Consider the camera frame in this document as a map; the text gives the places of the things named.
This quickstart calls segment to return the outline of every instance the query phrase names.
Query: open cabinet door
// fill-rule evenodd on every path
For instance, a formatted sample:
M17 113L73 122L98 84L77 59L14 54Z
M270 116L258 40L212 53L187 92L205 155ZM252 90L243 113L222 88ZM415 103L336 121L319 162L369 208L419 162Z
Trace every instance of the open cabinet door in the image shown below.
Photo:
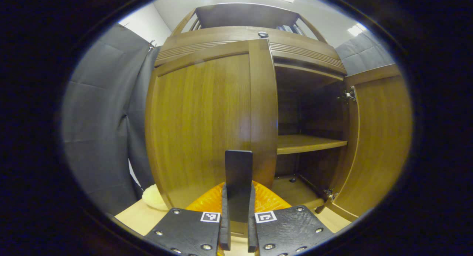
M267 39L231 42L156 68L146 103L146 147L168 207L185 208L225 181L225 150L253 151L253 180L271 188L277 89Z
M395 64L348 76L348 145L331 182L326 207L353 221L375 207L399 177L411 146L412 107Z

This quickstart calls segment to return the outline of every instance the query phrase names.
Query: gray curtain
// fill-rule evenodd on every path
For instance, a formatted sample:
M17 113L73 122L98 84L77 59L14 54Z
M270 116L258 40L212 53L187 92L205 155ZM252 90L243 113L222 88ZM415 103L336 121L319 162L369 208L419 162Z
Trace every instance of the gray curtain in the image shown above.
M86 52L68 83L62 138L77 182L104 212L116 215L154 182L144 142L147 84L159 49L115 25Z
M368 30L344 42L335 50L340 56L348 76L394 64L389 52Z

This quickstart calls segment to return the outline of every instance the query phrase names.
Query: metal hinge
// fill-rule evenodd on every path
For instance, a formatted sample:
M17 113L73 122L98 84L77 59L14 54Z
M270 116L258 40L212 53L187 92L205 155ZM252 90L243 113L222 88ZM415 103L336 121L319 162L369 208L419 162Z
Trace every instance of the metal hinge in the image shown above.
M331 202L333 202L338 195L338 192L333 193L333 189L324 189L324 193L327 194Z
M343 94L337 97L337 100L342 100L348 104L348 100L352 100L356 103L355 89L353 86L350 87L350 91L343 90Z

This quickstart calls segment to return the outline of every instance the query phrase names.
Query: knob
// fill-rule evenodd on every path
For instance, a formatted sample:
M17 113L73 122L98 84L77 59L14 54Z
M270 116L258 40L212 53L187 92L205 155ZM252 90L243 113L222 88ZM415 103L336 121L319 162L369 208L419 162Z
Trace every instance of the knob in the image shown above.
M268 38L269 37L267 32L258 32L258 36L260 38Z

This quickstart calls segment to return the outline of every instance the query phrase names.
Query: cabinet top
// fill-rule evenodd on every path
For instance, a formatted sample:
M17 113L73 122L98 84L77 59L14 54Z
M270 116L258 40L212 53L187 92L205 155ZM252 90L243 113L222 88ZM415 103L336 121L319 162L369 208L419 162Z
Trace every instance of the cabinet top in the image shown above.
M195 9L201 28L223 26L255 26L276 28L292 26L299 13L253 3L222 3Z

